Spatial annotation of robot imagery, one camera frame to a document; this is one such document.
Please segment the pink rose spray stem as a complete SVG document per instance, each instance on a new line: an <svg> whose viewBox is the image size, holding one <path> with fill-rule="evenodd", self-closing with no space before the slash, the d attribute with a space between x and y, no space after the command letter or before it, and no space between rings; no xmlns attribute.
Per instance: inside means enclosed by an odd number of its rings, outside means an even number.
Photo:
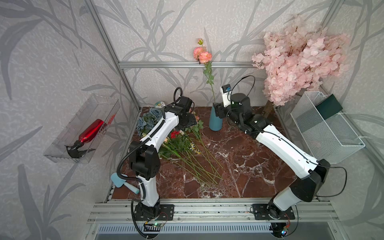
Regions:
<svg viewBox="0 0 384 240"><path fill-rule="evenodd" d="M198 47L196 47L193 51L193 57L199 64L204 65L205 69L203 71L204 76L207 78L207 84L211 86L214 103L216 102L216 95L214 91L214 75L212 69L212 54L207 50L204 46L204 40L197 40Z"/></svg>

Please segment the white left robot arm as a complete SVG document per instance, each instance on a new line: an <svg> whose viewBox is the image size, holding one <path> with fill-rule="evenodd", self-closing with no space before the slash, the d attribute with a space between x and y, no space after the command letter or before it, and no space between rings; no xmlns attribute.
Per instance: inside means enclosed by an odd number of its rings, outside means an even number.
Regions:
<svg viewBox="0 0 384 240"><path fill-rule="evenodd" d="M180 96L173 104L161 110L158 123L140 141L130 144L129 167L139 179L141 199L134 212L139 214L135 220L156 218L161 214L160 197L157 190L156 175L161 162L159 150L173 130L184 130L194 126L197 121L189 112L193 101Z"/></svg>

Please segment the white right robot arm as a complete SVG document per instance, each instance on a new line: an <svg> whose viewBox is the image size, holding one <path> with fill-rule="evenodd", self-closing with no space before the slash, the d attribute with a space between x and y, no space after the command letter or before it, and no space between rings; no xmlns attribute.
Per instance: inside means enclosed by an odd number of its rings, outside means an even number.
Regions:
<svg viewBox="0 0 384 240"><path fill-rule="evenodd" d="M295 173L296 180L277 193L267 205L271 219L280 219L284 212L299 202L311 202L324 184L330 164L317 160L294 145L262 115L251 110L245 94L222 94L222 103L214 104L216 116L229 118L246 135L263 144L283 160Z"/></svg>

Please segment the teal ceramic vase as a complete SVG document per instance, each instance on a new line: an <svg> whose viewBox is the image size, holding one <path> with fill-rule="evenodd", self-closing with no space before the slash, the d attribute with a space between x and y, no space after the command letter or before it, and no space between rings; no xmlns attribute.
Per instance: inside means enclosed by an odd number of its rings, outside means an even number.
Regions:
<svg viewBox="0 0 384 240"><path fill-rule="evenodd" d="M209 128L212 131L220 131L223 127L223 120L216 116L215 105L212 106L210 120L209 120Z"/></svg>

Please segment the small yellow lidded jar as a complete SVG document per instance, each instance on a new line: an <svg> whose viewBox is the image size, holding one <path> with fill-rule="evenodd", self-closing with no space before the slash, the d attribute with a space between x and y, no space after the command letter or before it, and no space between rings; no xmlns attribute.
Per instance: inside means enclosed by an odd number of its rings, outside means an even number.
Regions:
<svg viewBox="0 0 384 240"><path fill-rule="evenodd" d="M156 104L155 104L155 108L156 109L162 109L162 108L164 108L166 106L166 104L165 104L165 102L163 102L163 101L159 101L159 102L157 102Z"/></svg>

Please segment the red carnation stem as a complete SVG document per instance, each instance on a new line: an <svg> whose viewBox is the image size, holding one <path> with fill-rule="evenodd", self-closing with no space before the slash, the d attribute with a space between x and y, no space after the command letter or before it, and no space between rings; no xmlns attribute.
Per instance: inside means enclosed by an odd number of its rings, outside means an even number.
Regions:
<svg viewBox="0 0 384 240"><path fill-rule="evenodd" d="M184 169L198 182L207 186L218 184L221 175L214 166L216 158L204 145L199 131L173 131L165 147L185 165Z"/></svg>

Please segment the blue-grey rose bunch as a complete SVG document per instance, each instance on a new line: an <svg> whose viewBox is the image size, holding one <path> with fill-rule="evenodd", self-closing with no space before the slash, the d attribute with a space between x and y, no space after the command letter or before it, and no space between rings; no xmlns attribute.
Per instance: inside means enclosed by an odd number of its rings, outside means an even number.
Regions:
<svg viewBox="0 0 384 240"><path fill-rule="evenodd" d="M138 118L136 130L139 137L147 135L162 118L162 111L158 108L150 108L148 112L144 113Z"/></svg>

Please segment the pink cherry blossom tree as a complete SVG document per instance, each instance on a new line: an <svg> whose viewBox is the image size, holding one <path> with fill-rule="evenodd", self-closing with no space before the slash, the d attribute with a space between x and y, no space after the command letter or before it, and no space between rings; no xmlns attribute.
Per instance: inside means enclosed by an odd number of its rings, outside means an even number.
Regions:
<svg viewBox="0 0 384 240"><path fill-rule="evenodd" d="M320 26L308 28L302 17L295 16L284 30L265 33L266 49L252 56L253 66L267 74L264 118L274 107L293 100L301 90L318 91L324 78L347 71L345 59L351 37L328 35L327 30Z"/></svg>

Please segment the red spray bottle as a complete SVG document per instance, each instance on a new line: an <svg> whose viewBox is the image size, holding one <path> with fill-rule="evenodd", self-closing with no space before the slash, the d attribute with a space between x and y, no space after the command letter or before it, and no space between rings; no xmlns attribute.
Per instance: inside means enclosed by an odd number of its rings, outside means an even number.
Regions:
<svg viewBox="0 0 384 240"><path fill-rule="evenodd" d="M80 148L82 148L85 144L92 142L104 125L105 122L100 119L96 119L93 123L91 123L82 133L80 133L78 139L72 146L66 146L69 156L73 159L80 159L88 152L95 151L95 149L80 150Z"/></svg>

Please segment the teal handled scraper tool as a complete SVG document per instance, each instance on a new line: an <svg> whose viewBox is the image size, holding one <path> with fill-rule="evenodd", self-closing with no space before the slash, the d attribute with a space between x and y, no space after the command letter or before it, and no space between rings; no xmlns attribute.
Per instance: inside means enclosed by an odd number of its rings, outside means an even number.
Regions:
<svg viewBox="0 0 384 240"><path fill-rule="evenodd" d="M137 187L135 187L135 186L133 186L133 185L127 183L126 180L121 179L121 178L117 175L117 173L113 173L113 174L111 175L111 180L112 180L113 184L116 186L116 188L121 188L122 186L125 186L125 187L127 187L130 191L132 191L134 194L139 194L139 193L140 193L140 190L139 190Z"/></svg>

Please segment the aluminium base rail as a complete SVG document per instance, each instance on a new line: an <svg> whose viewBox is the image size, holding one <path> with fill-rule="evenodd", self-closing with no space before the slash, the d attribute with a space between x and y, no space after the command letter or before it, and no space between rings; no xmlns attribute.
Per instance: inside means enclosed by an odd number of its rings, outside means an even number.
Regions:
<svg viewBox="0 0 384 240"><path fill-rule="evenodd" d="M253 204L266 204L268 198L224 198L224 199L162 199L165 205L174 205L173 210L160 214L166 223L250 223L261 216L253 209ZM313 200L293 206L290 223L339 222L339 216L330 202ZM87 224L125 224L131 223L131 202L111 200L95 204L87 219Z"/></svg>

